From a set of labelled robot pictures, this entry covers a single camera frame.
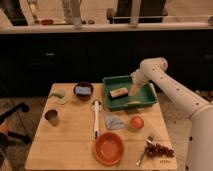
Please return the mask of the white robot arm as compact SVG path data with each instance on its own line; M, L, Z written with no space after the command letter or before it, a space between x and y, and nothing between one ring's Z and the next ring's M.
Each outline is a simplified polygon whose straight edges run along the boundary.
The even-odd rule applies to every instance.
M168 62L163 57L148 58L131 73L130 94L147 82L154 82L191 120L185 171L213 171L213 103L166 74Z

